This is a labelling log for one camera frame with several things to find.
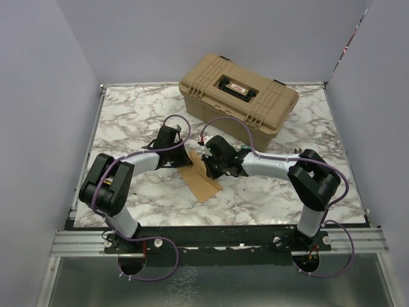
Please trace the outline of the brown paper envelope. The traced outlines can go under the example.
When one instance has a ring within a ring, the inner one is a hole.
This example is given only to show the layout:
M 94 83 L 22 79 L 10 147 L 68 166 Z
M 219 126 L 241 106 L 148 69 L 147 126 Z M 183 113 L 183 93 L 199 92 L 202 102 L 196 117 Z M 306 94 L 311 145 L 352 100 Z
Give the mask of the brown paper envelope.
M 196 197 L 197 201 L 204 203 L 220 192 L 223 187 L 217 180 L 210 179 L 206 176 L 205 164 L 196 151 L 190 150 L 188 157 L 192 161 L 192 165 L 178 168 L 178 173 Z

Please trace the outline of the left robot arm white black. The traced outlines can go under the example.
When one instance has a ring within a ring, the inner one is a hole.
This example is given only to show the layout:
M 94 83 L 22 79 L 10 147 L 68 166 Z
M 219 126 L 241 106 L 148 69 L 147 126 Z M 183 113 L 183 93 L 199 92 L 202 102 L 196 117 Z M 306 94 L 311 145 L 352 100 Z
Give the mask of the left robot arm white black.
M 101 153 L 97 155 L 79 191 L 79 200 L 105 219 L 109 227 L 120 233 L 119 245 L 127 252 L 141 245 L 141 225 L 126 207 L 130 184 L 134 177 L 161 168 L 191 166 L 180 126 L 160 127 L 157 137 L 140 152 L 127 158 Z

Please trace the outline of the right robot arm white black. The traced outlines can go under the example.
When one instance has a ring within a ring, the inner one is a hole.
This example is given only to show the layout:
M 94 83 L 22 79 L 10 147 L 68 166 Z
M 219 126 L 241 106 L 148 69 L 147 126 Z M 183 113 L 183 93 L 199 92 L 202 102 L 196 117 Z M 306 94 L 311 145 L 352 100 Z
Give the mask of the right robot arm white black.
M 222 136 L 204 137 L 199 144 L 204 147 L 201 160 L 206 176 L 211 179 L 223 175 L 264 176 L 291 182 L 303 204 L 293 242 L 301 250 L 315 245 L 316 234 L 341 178 L 314 150 L 289 156 L 263 155 L 251 148 L 236 150 Z

